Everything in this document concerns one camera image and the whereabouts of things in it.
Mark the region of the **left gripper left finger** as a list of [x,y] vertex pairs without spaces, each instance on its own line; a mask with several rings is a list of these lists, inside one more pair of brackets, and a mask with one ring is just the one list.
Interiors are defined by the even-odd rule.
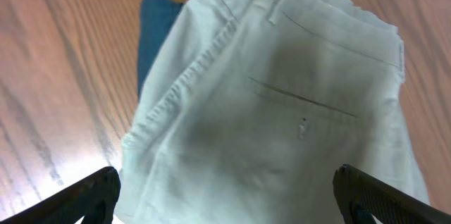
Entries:
[[1,224],[111,224],[120,190],[117,170],[107,166]]

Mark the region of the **khaki cargo shorts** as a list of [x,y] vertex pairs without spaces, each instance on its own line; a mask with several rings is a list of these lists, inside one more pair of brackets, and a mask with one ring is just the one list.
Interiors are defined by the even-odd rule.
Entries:
[[348,163],[422,201],[404,44],[350,0],[189,0],[122,139],[124,223],[341,223]]

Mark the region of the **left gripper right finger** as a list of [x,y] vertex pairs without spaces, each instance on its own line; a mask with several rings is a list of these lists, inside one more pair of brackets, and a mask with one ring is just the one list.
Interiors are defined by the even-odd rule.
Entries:
[[450,223],[449,214],[348,164],[335,171],[333,193],[346,224]]

